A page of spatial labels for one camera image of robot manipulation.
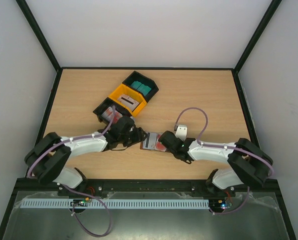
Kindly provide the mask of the black bin with red cards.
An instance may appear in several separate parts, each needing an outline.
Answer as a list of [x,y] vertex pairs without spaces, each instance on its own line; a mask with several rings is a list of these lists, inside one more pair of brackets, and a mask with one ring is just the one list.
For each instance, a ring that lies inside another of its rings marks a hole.
[[121,117],[128,116],[132,117],[131,113],[120,104],[116,103],[109,97],[107,97],[94,111],[100,122],[106,125],[113,119],[115,124]]

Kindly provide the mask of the white card with magnetic stripe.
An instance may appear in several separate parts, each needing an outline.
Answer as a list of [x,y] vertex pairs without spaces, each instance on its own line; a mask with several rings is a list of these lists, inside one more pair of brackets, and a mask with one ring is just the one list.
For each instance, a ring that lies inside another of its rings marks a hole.
[[155,150],[158,134],[156,132],[147,132],[147,137],[143,141],[142,148],[144,150]]

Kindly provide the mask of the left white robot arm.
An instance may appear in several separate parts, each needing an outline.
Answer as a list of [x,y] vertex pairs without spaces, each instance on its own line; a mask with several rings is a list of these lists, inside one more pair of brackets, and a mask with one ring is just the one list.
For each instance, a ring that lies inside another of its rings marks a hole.
[[59,136],[50,132],[26,155],[27,177],[41,185],[58,183],[78,188],[86,177],[77,168],[67,167],[69,159],[83,154],[112,151],[123,145],[128,148],[147,138],[147,133],[135,125],[131,117],[123,116],[106,128],[81,136]]

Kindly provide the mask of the brown leather card holder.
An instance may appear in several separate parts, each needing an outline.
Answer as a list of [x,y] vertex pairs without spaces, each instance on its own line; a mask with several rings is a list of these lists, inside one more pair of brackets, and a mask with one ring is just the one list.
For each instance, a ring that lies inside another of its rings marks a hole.
[[159,142],[159,138],[162,134],[162,132],[146,132],[146,139],[141,142],[140,149],[167,152],[167,149]]

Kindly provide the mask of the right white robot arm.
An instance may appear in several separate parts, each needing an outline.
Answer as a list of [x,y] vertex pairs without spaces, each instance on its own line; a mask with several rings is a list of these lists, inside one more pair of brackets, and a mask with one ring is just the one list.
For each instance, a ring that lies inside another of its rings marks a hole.
[[170,131],[158,139],[176,159],[187,164],[212,161],[227,164],[226,169],[213,170],[206,180],[206,190],[213,196],[238,185],[261,188],[274,174],[273,160],[246,138],[237,142],[202,142],[195,138],[182,140]]

